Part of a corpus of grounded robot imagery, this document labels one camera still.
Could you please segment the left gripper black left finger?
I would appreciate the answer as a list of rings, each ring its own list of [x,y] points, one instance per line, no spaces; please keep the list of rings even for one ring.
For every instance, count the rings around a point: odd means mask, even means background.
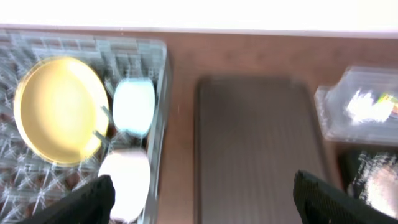
[[[19,224],[108,224],[115,189],[102,175]]]

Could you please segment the yellow plate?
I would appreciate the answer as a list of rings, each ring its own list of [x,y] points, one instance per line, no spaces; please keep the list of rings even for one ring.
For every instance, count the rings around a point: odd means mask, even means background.
[[[35,64],[19,82],[13,105],[24,142],[61,166],[74,166],[99,150],[109,128],[108,108],[97,73],[73,57]]]

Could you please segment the pink bowl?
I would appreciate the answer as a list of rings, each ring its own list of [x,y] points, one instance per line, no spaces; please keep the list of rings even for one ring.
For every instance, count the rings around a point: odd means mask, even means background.
[[[110,217],[121,222],[136,220],[143,211],[150,187],[150,162],[142,149],[118,149],[110,152],[98,172],[110,176],[115,203]]]

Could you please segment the light blue bowl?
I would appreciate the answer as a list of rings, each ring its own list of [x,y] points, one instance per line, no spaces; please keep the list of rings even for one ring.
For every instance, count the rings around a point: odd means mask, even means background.
[[[155,89],[149,78],[121,80],[113,97],[113,122],[117,130],[144,137],[155,112]]]

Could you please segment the green orange snack wrapper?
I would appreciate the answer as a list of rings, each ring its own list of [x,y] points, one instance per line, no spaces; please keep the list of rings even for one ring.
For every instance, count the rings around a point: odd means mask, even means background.
[[[383,116],[397,119],[397,97],[392,94],[383,93],[377,100]]]

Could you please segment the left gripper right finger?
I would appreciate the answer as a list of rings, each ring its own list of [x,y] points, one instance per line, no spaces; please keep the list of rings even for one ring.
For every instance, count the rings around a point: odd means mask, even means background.
[[[295,174],[293,197],[303,224],[397,224],[303,170]]]

